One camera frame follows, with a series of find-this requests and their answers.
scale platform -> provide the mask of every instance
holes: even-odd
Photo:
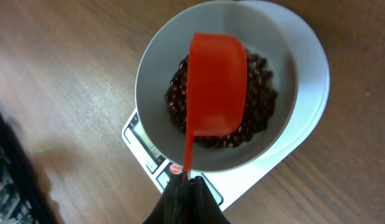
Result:
[[[168,184],[169,176],[181,172],[180,166],[167,160],[152,144],[138,119],[137,110],[134,110],[123,127],[122,138],[161,193]],[[224,211],[292,151],[293,149],[260,157],[247,165],[225,172],[192,171],[191,177],[204,177],[217,204]]]
[[[314,130],[325,109],[330,90],[330,72],[324,50],[310,26],[294,12],[265,1],[240,1],[265,11],[282,29],[296,60],[298,93],[290,121],[274,145],[260,157],[224,172],[200,173],[220,209],[224,211],[266,173],[289,155]],[[167,160],[150,141],[138,117],[137,109],[121,133],[122,139],[160,192],[171,174],[180,166]]]

white bowl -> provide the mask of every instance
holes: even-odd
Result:
[[[183,164],[185,134],[173,126],[164,100],[179,62],[188,54],[195,32],[229,34],[268,60],[278,92],[268,128],[236,148],[206,149],[194,145],[192,168],[210,172],[241,166],[269,149],[285,129],[297,97],[297,72],[290,47],[264,11],[232,1],[198,4],[179,13],[153,37],[136,79],[136,107],[152,143],[169,160]]]

red button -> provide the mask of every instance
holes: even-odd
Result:
[[[172,165],[169,167],[169,170],[170,170],[170,172],[172,172],[173,174],[180,174],[180,173],[181,173],[181,167],[180,167],[180,166],[177,166],[176,164],[172,164]]]

wood grain surface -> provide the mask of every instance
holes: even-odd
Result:
[[[0,0],[0,110],[59,223],[141,223],[159,192],[120,133],[152,36],[199,0]],[[385,223],[385,0],[275,1],[331,70],[309,138],[224,213],[232,223]]]

black object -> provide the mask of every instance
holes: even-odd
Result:
[[[154,210],[143,224],[229,224],[200,176],[172,175]]]
[[[12,131],[0,115],[0,215],[17,223],[56,223],[44,195],[37,187],[32,166]]]

